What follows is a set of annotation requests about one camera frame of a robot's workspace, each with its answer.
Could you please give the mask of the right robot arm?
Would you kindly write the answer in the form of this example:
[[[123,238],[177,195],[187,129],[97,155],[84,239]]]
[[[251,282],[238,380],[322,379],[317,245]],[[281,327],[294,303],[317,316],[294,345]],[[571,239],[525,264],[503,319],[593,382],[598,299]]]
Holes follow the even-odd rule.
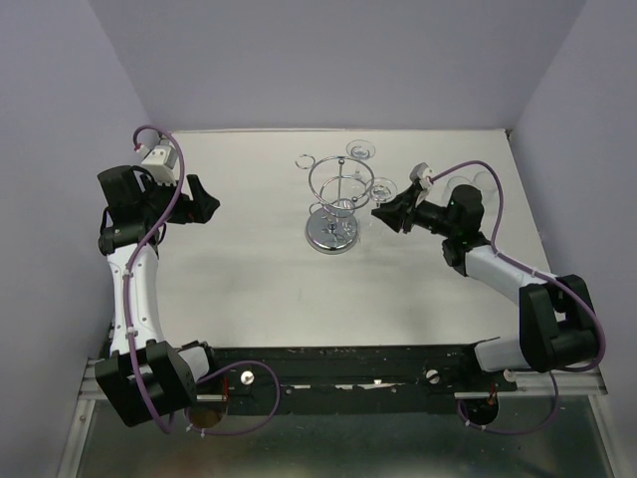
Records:
[[[481,389],[492,381],[495,371],[548,372],[597,356],[601,339],[586,314],[591,304],[581,278],[536,272],[495,252],[481,231],[484,206],[476,187],[455,187],[445,206],[421,199],[423,193],[413,183],[392,201],[373,209],[372,216],[396,233],[409,233],[417,226],[442,236],[443,257],[450,268],[489,286],[519,311],[515,337],[479,342],[474,346],[475,355],[459,363],[463,386]]]

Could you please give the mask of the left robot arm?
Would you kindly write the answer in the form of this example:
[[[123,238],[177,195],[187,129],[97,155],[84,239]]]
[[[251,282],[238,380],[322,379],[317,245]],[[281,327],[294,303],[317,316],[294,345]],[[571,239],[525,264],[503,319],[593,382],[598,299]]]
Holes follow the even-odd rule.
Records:
[[[114,316],[108,356],[97,364],[96,379],[128,427],[192,406],[197,391],[211,392],[220,383],[212,349],[201,342],[174,348],[159,320],[157,221],[205,224],[220,206],[197,175],[186,180],[189,191],[183,193],[141,166],[98,175],[106,198],[99,249],[111,271]]]

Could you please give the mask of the clear wine glass front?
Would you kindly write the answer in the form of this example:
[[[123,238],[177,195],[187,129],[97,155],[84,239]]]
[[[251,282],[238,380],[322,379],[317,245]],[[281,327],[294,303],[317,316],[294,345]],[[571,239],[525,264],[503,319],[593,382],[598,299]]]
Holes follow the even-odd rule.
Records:
[[[447,180],[445,190],[451,194],[456,187],[461,185],[472,186],[473,181],[463,175],[454,175]]]

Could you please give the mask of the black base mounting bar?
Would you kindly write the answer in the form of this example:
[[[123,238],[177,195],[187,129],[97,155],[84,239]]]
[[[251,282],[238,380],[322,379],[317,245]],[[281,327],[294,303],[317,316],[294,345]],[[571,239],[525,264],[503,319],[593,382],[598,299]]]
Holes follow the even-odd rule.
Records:
[[[478,366],[471,345],[225,348],[222,374],[198,385],[233,415],[452,414],[456,396],[516,390]]]

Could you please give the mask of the clear wine glass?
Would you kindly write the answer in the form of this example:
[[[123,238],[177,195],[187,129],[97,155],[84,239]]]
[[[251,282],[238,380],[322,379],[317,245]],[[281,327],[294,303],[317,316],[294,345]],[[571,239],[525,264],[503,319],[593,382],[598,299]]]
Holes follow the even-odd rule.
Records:
[[[350,175],[355,179],[371,179],[374,173],[369,167],[369,162],[375,154],[375,146],[370,141],[365,139],[350,141],[345,148]]]
[[[391,202],[397,195],[397,185],[389,178],[376,177],[369,189],[369,219],[367,224],[371,233],[381,232],[384,224],[375,218],[372,211],[382,204]]]
[[[451,194],[456,187],[461,185],[472,186],[473,181],[463,175],[454,175],[447,180],[445,190]]]
[[[489,171],[478,172],[473,179],[474,185],[482,191],[496,191],[498,189],[498,182],[492,176]]]

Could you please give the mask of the chrome wine glass rack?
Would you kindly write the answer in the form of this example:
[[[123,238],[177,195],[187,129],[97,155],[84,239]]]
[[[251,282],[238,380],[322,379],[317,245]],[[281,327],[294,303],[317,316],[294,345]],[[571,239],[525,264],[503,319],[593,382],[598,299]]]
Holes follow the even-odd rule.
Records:
[[[356,213],[370,201],[375,181],[373,170],[365,160],[351,155],[317,159],[302,154],[295,166],[307,174],[308,188],[314,198],[305,226],[307,242],[326,255],[350,251],[360,238]]]

